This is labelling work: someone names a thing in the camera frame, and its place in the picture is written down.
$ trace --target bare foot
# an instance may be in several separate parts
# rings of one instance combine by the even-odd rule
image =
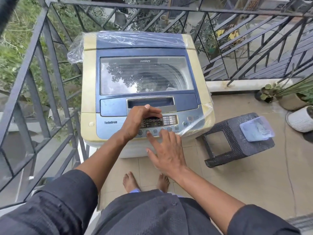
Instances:
[[[139,186],[136,182],[136,179],[135,179],[135,177],[131,171],[128,174],[124,175],[123,185],[124,185],[127,193],[131,192],[134,189],[139,189]]]
[[[157,185],[156,185],[157,189],[166,193],[169,185],[170,185],[170,181],[168,180],[168,177],[161,173],[157,181]]]

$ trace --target hand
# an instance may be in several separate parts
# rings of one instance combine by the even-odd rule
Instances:
[[[147,153],[154,164],[163,174],[176,181],[183,169],[187,168],[184,152],[182,150],[182,139],[174,132],[165,129],[160,131],[162,142],[159,143],[151,133],[147,133],[147,138],[156,150],[157,156],[147,148]]]
[[[148,117],[162,118],[161,109],[150,105],[134,106],[128,113],[127,118],[121,128],[126,139],[133,139],[139,131],[141,121]]]

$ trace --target sleeve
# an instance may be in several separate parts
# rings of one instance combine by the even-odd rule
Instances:
[[[92,179],[71,170],[0,218],[0,234],[84,234],[97,206]]]
[[[256,205],[239,209],[229,223],[227,235],[296,235],[300,231],[275,214]]]

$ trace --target turbodrum logo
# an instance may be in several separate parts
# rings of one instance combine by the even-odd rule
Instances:
[[[105,124],[117,124],[117,121],[104,121]]]

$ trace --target stool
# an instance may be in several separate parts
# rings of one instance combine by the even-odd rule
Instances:
[[[198,139],[201,139],[203,141],[209,155],[209,159],[205,160],[206,166],[209,168],[213,168],[232,162],[234,160],[257,154],[259,152],[274,147],[275,143],[272,138],[264,141],[248,142],[243,135],[239,125],[243,122],[252,120],[257,117],[258,115],[256,113],[249,113],[227,119],[222,122],[216,123],[209,132],[199,136]],[[220,155],[213,155],[210,146],[206,140],[206,135],[217,133],[219,131],[222,131],[224,133],[232,150],[230,152]]]

